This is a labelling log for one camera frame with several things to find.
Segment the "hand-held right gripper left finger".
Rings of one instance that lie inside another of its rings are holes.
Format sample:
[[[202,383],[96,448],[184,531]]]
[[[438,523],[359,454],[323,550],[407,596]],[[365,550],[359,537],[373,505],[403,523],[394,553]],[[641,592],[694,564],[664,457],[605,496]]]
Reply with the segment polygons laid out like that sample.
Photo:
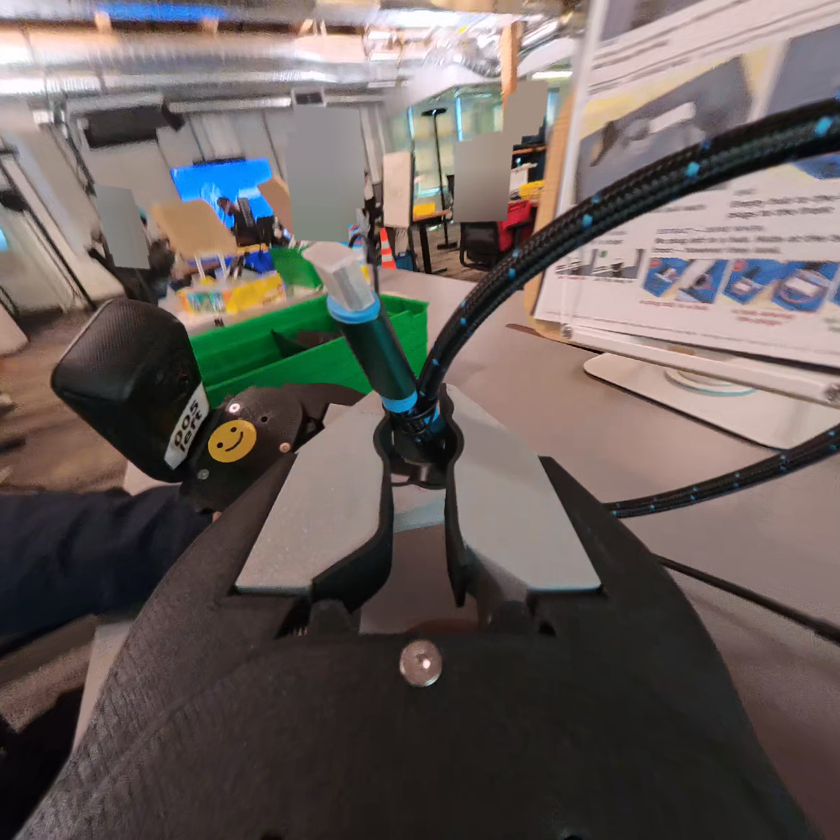
[[[360,402],[379,402],[376,394]],[[241,595],[279,595],[359,611],[392,568],[392,432],[321,431],[298,452],[234,584]]]

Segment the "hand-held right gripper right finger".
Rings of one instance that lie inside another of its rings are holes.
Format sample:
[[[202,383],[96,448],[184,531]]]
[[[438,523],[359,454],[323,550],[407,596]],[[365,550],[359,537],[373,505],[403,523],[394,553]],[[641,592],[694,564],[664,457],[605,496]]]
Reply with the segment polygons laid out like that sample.
[[[540,457],[451,385],[444,415],[453,445],[444,533],[456,603],[597,592],[602,581]]]

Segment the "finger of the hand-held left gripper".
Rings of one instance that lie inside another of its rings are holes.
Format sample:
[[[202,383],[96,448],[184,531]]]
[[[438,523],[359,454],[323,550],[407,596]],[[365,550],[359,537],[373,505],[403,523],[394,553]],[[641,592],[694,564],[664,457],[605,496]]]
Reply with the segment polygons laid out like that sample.
[[[324,417],[324,432],[330,434],[372,434],[382,421],[379,402],[357,402],[352,406],[331,404]]]

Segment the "black braided cable green plugs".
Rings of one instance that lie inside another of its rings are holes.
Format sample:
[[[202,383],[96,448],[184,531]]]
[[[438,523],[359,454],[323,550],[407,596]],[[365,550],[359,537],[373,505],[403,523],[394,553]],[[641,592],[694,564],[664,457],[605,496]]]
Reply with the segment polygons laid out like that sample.
[[[395,443],[419,466],[446,476],[455,502],[455,422],[443,418],[439,393],[457,354],[489,316],[534,277],[621,224],[678,198],[743,175],[838,151],[838,96],[770,115],[680,150],[595,192],[556,217],[491,269],[446,321],[419,376],[407,361],[377,294],[360,310],[327,296],[327,308],[375,393]]]

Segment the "colourful toy box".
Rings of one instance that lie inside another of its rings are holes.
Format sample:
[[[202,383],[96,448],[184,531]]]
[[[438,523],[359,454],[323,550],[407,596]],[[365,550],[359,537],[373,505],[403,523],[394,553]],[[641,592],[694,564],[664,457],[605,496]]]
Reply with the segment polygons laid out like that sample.
[[[227,291],[209,285],[199,287],[184,287],[176,292],[176,297],[182,309],[194,315],[212,313],[214,317],[226,314]]]

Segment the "yellow toy box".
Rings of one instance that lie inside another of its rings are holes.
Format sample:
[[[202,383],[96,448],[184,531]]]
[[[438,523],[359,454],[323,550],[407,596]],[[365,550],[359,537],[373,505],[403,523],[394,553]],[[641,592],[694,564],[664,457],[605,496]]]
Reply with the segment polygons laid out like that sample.
[[[237,278],[222,291],[224,312],[239,314],[287,300],[286,286],[280,274],[268,272],[254,278]]]

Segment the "tan board on stand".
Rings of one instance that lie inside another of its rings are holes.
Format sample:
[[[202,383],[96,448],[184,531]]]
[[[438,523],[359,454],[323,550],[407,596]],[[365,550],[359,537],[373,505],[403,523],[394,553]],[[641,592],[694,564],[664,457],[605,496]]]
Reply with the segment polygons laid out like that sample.
[[[205,282],[205,258],[216,258],[223,274],[227,273],[225,258],[237,253],[235,236],[202,199],[176,201],[152,205],[150,209],[157,228],[168,239],[171,249],[183,262],[193,263]]]

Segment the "black office chair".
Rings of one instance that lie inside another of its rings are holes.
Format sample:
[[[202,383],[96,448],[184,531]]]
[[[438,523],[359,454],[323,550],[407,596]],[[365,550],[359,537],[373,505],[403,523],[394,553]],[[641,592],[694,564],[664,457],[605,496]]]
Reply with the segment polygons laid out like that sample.
[[[518,244],[520,224],[460,223],[458,261],[462,267],[488,270]]]

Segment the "television screen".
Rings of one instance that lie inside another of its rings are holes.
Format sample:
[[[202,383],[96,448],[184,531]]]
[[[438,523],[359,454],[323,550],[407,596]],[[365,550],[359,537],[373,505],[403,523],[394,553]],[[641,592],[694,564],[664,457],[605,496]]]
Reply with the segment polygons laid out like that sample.
[[[248,222],[273,215],[270,205],[259,190],[259,185],[273,175],[266,157],[172,167],[170,175],[184,202],[204,201],[228,228],[235,226],[235,218],[219,205],[221,200],[236,205],[238,212]]]

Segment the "whiteboard easel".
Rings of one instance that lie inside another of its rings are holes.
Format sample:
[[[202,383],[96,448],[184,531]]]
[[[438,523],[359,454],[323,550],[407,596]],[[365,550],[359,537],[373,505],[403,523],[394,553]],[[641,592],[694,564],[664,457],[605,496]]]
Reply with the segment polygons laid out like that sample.
[[[383,222],[408,229],[413,223],[414,154],[410,150],[384,154],[382,160]]]

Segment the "black studio light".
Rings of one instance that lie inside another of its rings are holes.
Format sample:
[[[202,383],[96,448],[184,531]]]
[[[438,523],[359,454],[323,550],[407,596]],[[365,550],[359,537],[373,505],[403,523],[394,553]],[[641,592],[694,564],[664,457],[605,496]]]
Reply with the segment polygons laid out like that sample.
[[[81,132],[92,150],[154,143],[161,130],[177,132],[185,126],[183,116],[170,110],[165,102],[90,112],[85,120],[86,126]]]

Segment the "red bag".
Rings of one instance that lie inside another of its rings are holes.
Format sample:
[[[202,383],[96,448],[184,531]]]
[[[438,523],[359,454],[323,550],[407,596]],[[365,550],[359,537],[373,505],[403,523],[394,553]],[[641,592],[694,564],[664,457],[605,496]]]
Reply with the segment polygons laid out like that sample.
[[[506,257],[532,235],[537,207],[518,198],[507,205],[507,216],[497,223],[499,258]]]

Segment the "printed instruction sheet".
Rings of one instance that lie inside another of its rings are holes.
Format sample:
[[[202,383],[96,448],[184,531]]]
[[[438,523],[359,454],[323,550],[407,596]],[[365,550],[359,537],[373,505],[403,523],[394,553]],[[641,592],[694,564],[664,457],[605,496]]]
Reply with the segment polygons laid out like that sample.
[[[559,209],[838,101],[839,2],[590,2]],[[540,319],[838,367],[838,151],[681,197],[546,275]]]

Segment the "silver ventilation duct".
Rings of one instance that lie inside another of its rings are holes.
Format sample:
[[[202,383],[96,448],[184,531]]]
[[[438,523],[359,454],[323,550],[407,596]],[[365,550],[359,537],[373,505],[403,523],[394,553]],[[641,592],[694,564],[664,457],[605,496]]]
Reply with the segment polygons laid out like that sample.
[[[2,2],[2,101],[336,102],[497,82],[566,64],[586,3],[521,14],[312,3]]]

